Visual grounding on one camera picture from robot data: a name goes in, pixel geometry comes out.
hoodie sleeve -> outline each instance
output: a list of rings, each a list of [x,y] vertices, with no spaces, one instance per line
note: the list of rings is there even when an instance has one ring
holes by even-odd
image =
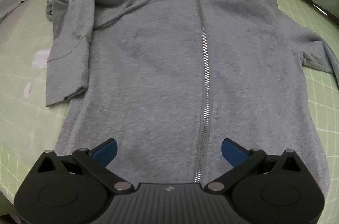
[[[302,27],[281,12],[280,25],[302,65],[323,71],[339,79],[339,61],[331,47],[314,31]]]
[[[53,45],[47,61],[46,106],[86,91],[94,0],[48,0]]]

metal pin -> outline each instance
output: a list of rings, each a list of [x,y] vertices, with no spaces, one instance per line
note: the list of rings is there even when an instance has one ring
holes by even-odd
[[[212,191],[220,191],[225,187],[224,184],[220,182],[212,182],[209,183],[207,186]]]
[[[114,187],[117,189],[117,190],[128,190],[131,188],[131,184],[129,182],[118,182],[118,183],[115,183]]]

gray hoodie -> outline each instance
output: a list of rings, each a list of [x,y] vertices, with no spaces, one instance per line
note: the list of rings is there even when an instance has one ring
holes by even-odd
[[[232,168],[231,138],[294,149],[327,195],[302,65],[338,77],[338,60],[276,0],[48,0],[46,14],[46,105],[71,101],[58,154],[115,138],[108,169],[127,181],[205,184]]]

silver zipper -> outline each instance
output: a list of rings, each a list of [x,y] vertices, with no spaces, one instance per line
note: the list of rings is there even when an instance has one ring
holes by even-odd
[[[201,38],[202,38],[202,52],[204,59],[204,105],[202,125],[199,131],[198,141],[198,156],[196,160],[194,182],[199,183],[202,179],[202,170],[206,157],[206,146],[210,137],[210,124],[211,124],[211,100],[210,100],[210,64],[208,59],[208,46],[206,27],[202,13],[201,0],[197,0],[198,15],[200,20]]]

white stain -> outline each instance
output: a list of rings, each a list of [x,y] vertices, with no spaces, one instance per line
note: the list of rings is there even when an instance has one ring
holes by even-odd
[[[39,51],[35,54],[33,60],[33,67],[35,68],[47,68],[47,59],[50,55],[50,50]]]
[[[23,97],[25,99],[27,99],[29,96],[29,91],[31,90],[31,84],[32,84],[31,82],[27,83],[25,88],[23,89]]]

